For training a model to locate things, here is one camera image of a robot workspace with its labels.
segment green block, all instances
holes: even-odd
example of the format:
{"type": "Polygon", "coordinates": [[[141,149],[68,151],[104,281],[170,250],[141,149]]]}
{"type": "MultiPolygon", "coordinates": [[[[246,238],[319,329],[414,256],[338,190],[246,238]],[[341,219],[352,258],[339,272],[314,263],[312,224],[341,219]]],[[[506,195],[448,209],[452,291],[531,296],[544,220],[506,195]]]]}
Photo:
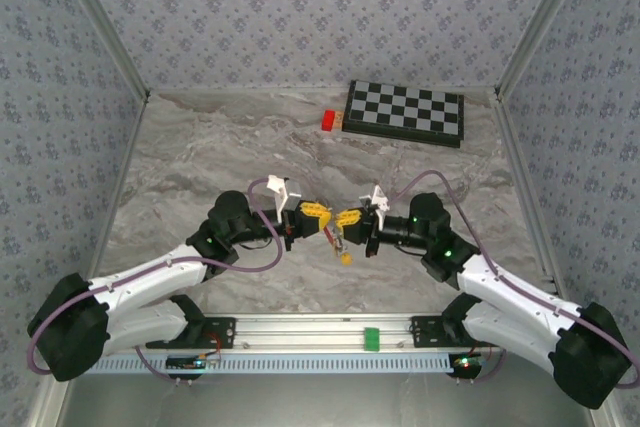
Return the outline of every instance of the green block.
{"type": "Polygon", "coordinates": [[[367,352],[380,352],[380,329],[365,327],[364,350],[367,352]]]}

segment patterned wallpaper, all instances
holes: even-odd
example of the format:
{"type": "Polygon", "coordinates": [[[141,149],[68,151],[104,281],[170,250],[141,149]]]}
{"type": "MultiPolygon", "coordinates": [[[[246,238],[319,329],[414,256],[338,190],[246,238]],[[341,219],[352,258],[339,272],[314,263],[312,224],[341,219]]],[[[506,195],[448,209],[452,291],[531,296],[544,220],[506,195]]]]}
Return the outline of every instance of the patterned wallpaper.
{"type": "Polygon", "coordinates": [[[540,0],[101,0],[152,89],[495,85],[540,0]]]}
{"type": "Polygon", "coordinates": [[[76,0],[0,0],[0,425],[38,383],[26,324],[86,270],[138,102],[76,0]]]}
{"type": "MultiPolygon", "coordinates": [[[[640,0],[567,0],[508,105],[567,287],[640,352],[640,0]]],[[[624,415],[640,426],[640,395],[624,415]]]]}

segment marble surface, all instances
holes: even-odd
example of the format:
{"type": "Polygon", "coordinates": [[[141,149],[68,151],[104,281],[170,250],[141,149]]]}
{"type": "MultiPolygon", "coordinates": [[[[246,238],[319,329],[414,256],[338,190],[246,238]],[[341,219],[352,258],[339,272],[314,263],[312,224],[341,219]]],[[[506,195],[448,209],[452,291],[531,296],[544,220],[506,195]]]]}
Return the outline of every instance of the marble surface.
{"type": "MultiPolygon", "coordinates": [[[[342,110],[346,92],[185,92],[153,95],[99,274],[159,256],[191,235],[216,196],[246,190],[268,174],[300,182],[304,197],[335,211],[358,205],[380,182],[391,196],[425,169],[439,169],[501,265],[537,283],[541,271],[515,194],[492,110],[467,101],[461,149],[320,130],[324,109],[342,110]]],[[[415,193],[444,189],[425,178],[415,193]]],[[[267,191],[259,197],[273,205],[267,191]]],[[[394,205],[407,215],[411,195],[394,205]]],[[[447,200],[446,205],[453,209],[447,200]]],[[[462,221],[453,225],[466,235],[462,221]]],[[[186,292],[205,312],[437,312],[458,295],[390,246],[366,259],[350,246],[351,266],[324,235],[296,241],[269,272],[226,272],[186,292]]],[[[240,251],[238,265],[259,266],[275,247],[240,251]]]]}

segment chessboard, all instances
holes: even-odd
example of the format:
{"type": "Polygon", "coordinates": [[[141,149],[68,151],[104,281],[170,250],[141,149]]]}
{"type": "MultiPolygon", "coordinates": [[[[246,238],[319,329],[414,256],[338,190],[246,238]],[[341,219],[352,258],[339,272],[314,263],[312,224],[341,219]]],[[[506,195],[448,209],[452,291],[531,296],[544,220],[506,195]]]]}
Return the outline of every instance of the chessboard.
{"type": "Polygon", "coordinates": [[[354,80],[342,130],[460,147],[464,96],[354,80]]]}

